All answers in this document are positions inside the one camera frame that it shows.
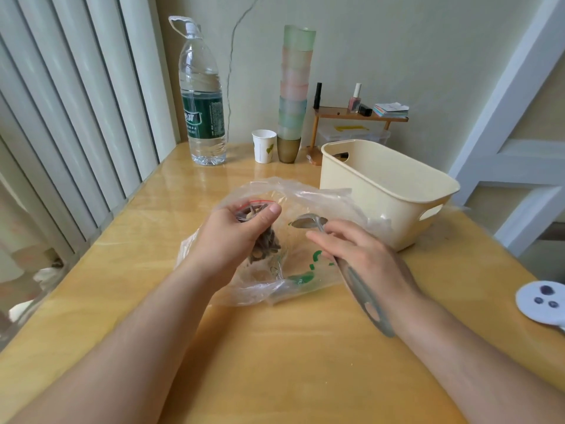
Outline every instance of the green label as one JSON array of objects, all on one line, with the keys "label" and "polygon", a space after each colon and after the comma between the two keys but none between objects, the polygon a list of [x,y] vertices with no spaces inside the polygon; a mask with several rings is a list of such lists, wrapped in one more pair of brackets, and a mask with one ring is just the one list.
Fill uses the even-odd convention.
[{"label": "green label", "polygon": [[225,135],[221,94],[212,98],[207,95],[183,95],[182,106],[189,136],[208,139]]}]

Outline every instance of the forearm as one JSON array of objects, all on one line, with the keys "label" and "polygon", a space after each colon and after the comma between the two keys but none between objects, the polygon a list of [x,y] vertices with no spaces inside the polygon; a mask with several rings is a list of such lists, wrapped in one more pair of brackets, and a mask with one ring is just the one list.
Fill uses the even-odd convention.
[{"label": "forearm", "polygon": [[565,395],[484,341],[430,299],[397,321],[397,333],[470,423],[562,422]]},{"label": "forearm", "polygon": [[173,272],[12,423],[156,422],[213,293],[205,278]]}]

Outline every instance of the basket handle hole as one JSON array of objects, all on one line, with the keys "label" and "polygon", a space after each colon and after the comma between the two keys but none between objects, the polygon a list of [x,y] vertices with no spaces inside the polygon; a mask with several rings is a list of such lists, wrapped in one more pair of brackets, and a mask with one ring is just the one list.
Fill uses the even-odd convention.
[{"label": "basket handle hole", "polygon": [[436,205],[434,208],[430,208],[429,210],[424,211],[420,216],[420,220],[422,221],[429,219],[431,216],[434,216],[437,213],[439,213],[442,208],[443,208],[443,204],[439,204]]},{"label": "basket handle hole", "polygon": [[348,151],[344,151],[342,153],[336,153],[335,155],[333,155],[334,158],[345,162],[349,159],[349,152]]}]

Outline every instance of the plastic water bottle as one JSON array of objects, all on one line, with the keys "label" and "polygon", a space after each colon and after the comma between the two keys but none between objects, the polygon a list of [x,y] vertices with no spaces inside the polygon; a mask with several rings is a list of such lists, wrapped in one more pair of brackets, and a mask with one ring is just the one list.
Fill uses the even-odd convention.
[{"label": "plastic water bottle", "polygon": [[[175,26],[178,22],[184,29]],[[225,162],[228,139],[216,60],[191,18],[169,16],[169,23],[187,39],[180,52],[179,81],[192,160],[219,165]]]}]

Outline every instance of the plastic storage box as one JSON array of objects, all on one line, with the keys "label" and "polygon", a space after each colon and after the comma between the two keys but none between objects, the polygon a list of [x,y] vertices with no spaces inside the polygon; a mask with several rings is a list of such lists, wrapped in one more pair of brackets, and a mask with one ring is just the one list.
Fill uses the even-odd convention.
[{"label": "plastic storage box", "polygon": [[321,152],[320,188],[351,188],[367,216],[387,220],[383,240],[395,250],[412,245],[459,190],[447,174],[375,142],[327,143]]},{"label": "plastic storage box", "polygon": [[318,127],[317,142],[323,145],[330,142],[345,140],[369,140],[386,145],[390,131],[385,129],[369,128],[360,125],[320,125]]}]

